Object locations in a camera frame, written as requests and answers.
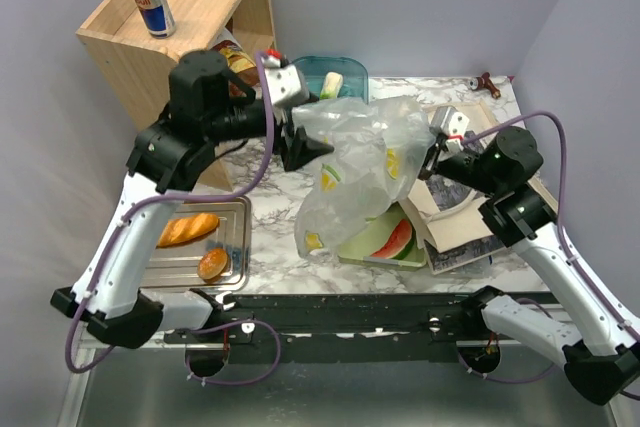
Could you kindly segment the canvas tote bag with print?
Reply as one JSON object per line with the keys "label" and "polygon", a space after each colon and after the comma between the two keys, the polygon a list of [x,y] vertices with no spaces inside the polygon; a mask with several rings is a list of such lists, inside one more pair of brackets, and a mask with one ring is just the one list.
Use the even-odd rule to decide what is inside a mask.
{"label": "canvas tote bag with print", "polygon": [[467,181],[439,175],[424,181],[422,169],[400,203],[435,275],[534,237],[538,228],[555,221],[557,208],[534,178],[543,159],[528,130],[511,125],[482,138],[471,123],[489,126],[485,107],[443,105],[453,105],[470,119],[462,143],[470,151]]}

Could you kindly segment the toy bok choy green white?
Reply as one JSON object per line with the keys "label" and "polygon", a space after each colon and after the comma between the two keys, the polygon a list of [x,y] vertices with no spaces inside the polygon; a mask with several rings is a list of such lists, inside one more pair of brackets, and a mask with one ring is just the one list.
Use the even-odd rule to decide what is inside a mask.
{"label": "toy bok choy green white", "polygon": [[328,72],[324,78],[319,98],[321,100],[338,98],[343,81],[344,77],[341,74]]}

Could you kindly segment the clear plastic grocery bag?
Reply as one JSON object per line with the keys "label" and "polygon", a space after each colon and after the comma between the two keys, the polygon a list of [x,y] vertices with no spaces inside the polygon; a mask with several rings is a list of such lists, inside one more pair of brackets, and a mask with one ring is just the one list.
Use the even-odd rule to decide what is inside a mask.
{"label": "clear plastic grocery bag", "polygon": [[421,104],[400,96],[321,100],[293,110],[307,135],[333,151],[308,165],[314,184],[296,214],[298,254],[335,252],[406,198],[435,136]]}

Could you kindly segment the toy watermelon slice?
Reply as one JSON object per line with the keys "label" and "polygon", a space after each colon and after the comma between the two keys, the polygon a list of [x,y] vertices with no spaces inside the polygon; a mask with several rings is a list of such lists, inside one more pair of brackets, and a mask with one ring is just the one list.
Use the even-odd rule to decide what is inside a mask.
{"label": "toy watermelon slice", "polygon": [[415,240],[416,235],[412,224],[409,220],[402,219],[391,232],[386,243],[373,252],[371,257],[403,260],[413,248]]}

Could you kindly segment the orange glazed bread bun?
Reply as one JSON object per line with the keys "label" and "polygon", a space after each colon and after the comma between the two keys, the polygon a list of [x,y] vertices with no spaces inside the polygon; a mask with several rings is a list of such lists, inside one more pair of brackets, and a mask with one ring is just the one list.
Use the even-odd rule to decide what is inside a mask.
{"label": "orange glazed bread bun", "polygon": [[211,283],[218,279],[229,263],[229,255],[223,248],[214,248],[199,261],[197,275],[204,282]]}

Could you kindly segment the toy baguette bread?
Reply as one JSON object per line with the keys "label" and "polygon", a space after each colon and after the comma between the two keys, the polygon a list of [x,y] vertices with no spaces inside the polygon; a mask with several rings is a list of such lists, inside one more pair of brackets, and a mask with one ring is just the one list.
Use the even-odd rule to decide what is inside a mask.
{"label": "toy baguette bread", "polygon": [[170,248],[192,242],[214,232],[219,223],[219,217],[214,213],[172,219],[166,224],[156,247]]}

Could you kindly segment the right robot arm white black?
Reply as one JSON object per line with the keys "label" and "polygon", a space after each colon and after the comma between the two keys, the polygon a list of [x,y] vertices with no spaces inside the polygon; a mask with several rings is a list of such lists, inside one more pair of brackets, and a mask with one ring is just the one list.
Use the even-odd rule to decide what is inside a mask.
{"label": "right robot arm white black", "polygon": [[438,134],[419,176],[440,175],[484,194],[485,225],[537,273],[572,323],[484,287],[462,302],[461,329],[474,339],[494,332],[520,342],[562,368],[586,400],[605,405],[639,377],[639,319],[570,243],[559,209],[530,186],[543,163],[531,133],[510,126],[493,134],[482,152],[456,152]]}

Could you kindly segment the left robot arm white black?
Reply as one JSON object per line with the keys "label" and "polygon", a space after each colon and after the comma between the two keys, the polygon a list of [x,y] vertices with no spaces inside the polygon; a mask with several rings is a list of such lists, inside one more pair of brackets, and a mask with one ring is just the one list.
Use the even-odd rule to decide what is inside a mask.
{"label": "left robot arm white black", "polygon": [[263,137],[265,154],[295,171],[333,148],[292,120],[295,107],[314,100],[302,72],[276,53],[256,60],[255,91],[213,50],[185,54],[168,75],[169,100],[159,118],[136,137],[121,197],[104,237],[82,276],[59,288],[52,306],[83,321],[102,343],[136,349],[156,332],[188,329],[201,342],[222,327],[214,302],[193,290],[161,293],[141,287],[161,233],[221,143]]}

